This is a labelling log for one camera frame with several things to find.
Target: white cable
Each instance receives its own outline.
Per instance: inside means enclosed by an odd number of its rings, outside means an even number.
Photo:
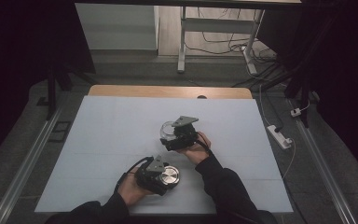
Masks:
[[[293,139],[293,138],[291,138],[291,140],[293,141],[293,145],[295,146],[295,148],[293,149],[293,157],[292,157],[292,160],[290,161],[289,166],[287,167],[286,172],[284,172],[282,179],[284,179],[287,175],[287,172],[289,172],[290,167],[292,166],[293,160],[295,159],[295,155],[296,155],[296,142],[295,142],[295,139]]]
[[[249,75],[250,77],[257,78],[257,79],[260,79],[260,80],[272,81],[271,79],[266,79],[266,78],[262,78],[262,77],[254,77],[254,76],[252,76],[252,75],[251,75],[251,72],[249,71],[248,66],[245,66],[245,67],[246,67],[246,72],[248,72],[248,75]]]
[[[310,100],[308,100],[308,105],[306,107],[300,109],[300,111],[303,111],[303,110],[307,109],[309,106],[310,106]]]
[[[259,89],[259,97],[260,97],[260,105],[261,105],[261,112],[263,113],[263,118],[266,121],[266,123],[271,126],[271,124],[269,123],[269,121],[266,119],[266,115],[264,114],[264,108],[263,108],[263,102],[261,101],[261,85],[258,86]]]

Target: person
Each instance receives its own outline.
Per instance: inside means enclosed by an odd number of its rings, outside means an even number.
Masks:
[[[228,168],[223,168],[211,150],[211,141],[199,132],[198,143],[192,147],[177,150],[188,157],[202,176],[204,190],[215,203],[218,223],[262,224],[258,211],[251,201],[239,176]],[[146,195],[152,194],[136,184],[134,168],[120,184],[108,202],[101,206],[99,202],[84,203],[69,214],[61,214],[48,219],[46,224],[100,224],[126,223],[130,216],[129,207],[137,204]]]

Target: metal frame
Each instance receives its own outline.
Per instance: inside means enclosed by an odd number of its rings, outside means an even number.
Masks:
[[[243,49],[246,66],[251,75],[256,75],[257,71],[250,55],[252,45],[255,42],[255,36],[260,26],[264,10],[256,10],[254,21],[238,20],[218,20],[218,19],[199,19],[186,18],[186,7],[181,7],[181,38],[178,55],[178,73],[185,72],[186,60],[186,32],[211,32],[211,33],[231,33],[250,35],[247,47]]]
[[[13,180],[11,181],[10,186],[8,187],[4,197],[0,202],[0,223],[7,222],[7,219],[10,216],[10,213],[13,210],[17,200],[19,199],[22,189],[24,188],[28,180],[28,177],[34,169],[34,165],[36,164],[40,153],[42,152],[46,142],[48,141],[48,137],[51,133],[51,130],[54,128],[54,125],[62,112],[62,108],[67,103],[68,99],[69,92],[62,92],[59,98],[57,110],[52,115],[51,119],[45,122],[42,130],[36,137],[28,154],[23,160],[19,171],[16,173]]]
[[[290,100],[287,100],[288,104],[293,108]],[[304,126],[304,123],[299,119],[296,120],[297,128],[299,129],[307,148],[310,152],[310,155],[313,158],[313,162],[316,168],[321,175],[322,180],[324,181],[324,185],[329,191],[333,203],[336,206],[337,212],[341,217],[342,223],[344,224],[356,224],[356,219],[353,215],[353,212],[348,205],[347,200],[345,199],[344,194],[341,191],[336,179],[333,177],[333,174],[330,171],[330,168],[324,159],[324,155],[316,144],[312,133],[308,128]]]

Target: hand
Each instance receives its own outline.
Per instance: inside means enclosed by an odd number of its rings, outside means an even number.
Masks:
[[[123,198],[127,207],[138,203],[144,196],[153,194],[153,192],[143,189],[136,184],[135,172],[137,170],[138,167],[133,168],[118,188],[118,193]]]
[[[211,141],[205,136],[205,133],[199,132],[198,140],[208,147],[211,147]],[[199,164],[209,157],[208,152],[200,144],[196,143],[191,147],[178,149],[177,152],[184,154],[194,164]]]

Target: metal rail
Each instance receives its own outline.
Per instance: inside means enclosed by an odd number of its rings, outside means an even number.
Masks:
[[[310,155],[313,158],[313,163],[318,169],[319,174],[324,181],[324,185],[332,197],[333,203],[336,206],[339,216],[341,217],[342,223],[356,224],[357,222],[353,212],[348,205],[348,202],[345,199],[345,196],[342,193],[336,179],[333,177],[333,174],[331,173],[330,168],[324,159],[324,155],[316,144],[312,133],[309,129],[305,128],[304,124],[299,119],[296,120],[296,125],[309,149]]]
[[[28,177],[34,169],[34,165],[36,164],[40,153],[42,152],[46,142],[48,141],[48,137],[62,112],[63,106],[68,101],[68,98],[69,92],[61,93],[57,110],[52,115],[51,119],[46,121],[46,123],[44,124],[42,130],[36,137],[33,145],[31,146],[28,154],[22,161],[19,171],[16,173],[13,180],[11,181],[4,197],[0,202],[0,224],[4,224],[7,222],[7,219],[10,216],[10,213],[13,210],[17,200],[19,199],[22,189],[24,188],[28,180]]]

